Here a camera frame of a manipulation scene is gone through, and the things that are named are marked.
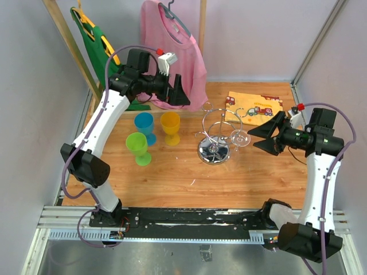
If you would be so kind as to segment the green plastic wine glass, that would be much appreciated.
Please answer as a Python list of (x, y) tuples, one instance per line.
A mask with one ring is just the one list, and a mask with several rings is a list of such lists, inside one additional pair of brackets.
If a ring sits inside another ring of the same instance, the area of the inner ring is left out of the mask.
[(147, 151), (146, 136), (140, 132), (130, 134), (126, 139), (126, 147), (135, 156), (135, 162), (139, 166), (147, 166), (151, 162), (151, 155)]

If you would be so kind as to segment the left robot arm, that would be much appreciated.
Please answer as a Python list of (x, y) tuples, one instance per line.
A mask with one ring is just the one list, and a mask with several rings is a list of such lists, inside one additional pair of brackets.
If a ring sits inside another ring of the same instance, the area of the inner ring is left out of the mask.
[(120, 73), (109, 74), (110, 62), (117, 54), (113, 52), (104, 68), (105, 90), (96, 111), (82, 133), (71, 143), (63, 144), (60, 153), (65, 162), (63, 174), (70, 173), (85, 186), (84, 193), (92, 195), (96, 208), (92, 216), (101, 218), (98, 223), (115, 227), (122, 222), (122, 202), (115, 195), (108, 181), (110, 166), (101, 160), (104, 146), (115, 124), (135, 98), (146, 93), (156, 95), (159, 101), (172, 106), (190, 105), (184, 92), (181, 75), (175, 75), (174, 84), (169, 83), (170, 66), (178, 58), (175, 53), (155, 52), (156, 73), (147, 74), (153, 48), (141, 45), (128, 46), (128, 59)]

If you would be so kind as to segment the clear wine glass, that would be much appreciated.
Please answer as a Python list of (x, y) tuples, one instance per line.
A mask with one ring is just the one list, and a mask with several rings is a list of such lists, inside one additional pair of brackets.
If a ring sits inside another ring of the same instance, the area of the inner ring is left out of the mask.
[(251, 137), (243, 129), (236, 129), (230, 135), (230, 140), (235, 147), (235, 151), (239, 148), (246, 147), (251, 142)]

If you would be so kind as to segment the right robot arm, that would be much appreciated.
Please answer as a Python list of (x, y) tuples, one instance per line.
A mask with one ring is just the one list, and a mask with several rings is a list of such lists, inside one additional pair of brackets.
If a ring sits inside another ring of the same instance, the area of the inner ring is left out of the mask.
[(303, 208), (298, 217), (288, 203), (276, 199), (264, 202), (260, 223), (266, 229), (279, 230), (280, 250), (316, 263), (342, 248), (342, 238), (335, 235), (333, 199), (335, 180), (341, 166), (344, 140), (334, 136), (336, 111), (314, 108), (304, 130), (294, 124), (296, 114), (278, 112), (271, 120), (251, 129), (254, 143), (271, 155), (278, 156), (290, 147), (304, 151), (307, 165), (307, 187)]

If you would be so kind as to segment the orange plastic wine glass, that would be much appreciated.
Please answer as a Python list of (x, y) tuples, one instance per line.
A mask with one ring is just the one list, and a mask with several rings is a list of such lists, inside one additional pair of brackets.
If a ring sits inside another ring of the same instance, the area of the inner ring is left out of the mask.
[(168, 146), (176, 146), (180, 142), (178, 134), (180, 127), (180, 116), (176, 112), (165, 112), (160, 118), (161, 126), (166, 134), (165, 143)]

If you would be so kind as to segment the blue plastic wine glass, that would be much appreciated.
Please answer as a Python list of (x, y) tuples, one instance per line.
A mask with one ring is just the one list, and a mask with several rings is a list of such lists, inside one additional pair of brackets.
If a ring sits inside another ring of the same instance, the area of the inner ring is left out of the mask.
[(153, 146), (157, 142), (157, 137), (153, 134), (154, 118), (148, 112), (141, 112), (134, 119), (136, 129), (145, 135), (148, 146)]

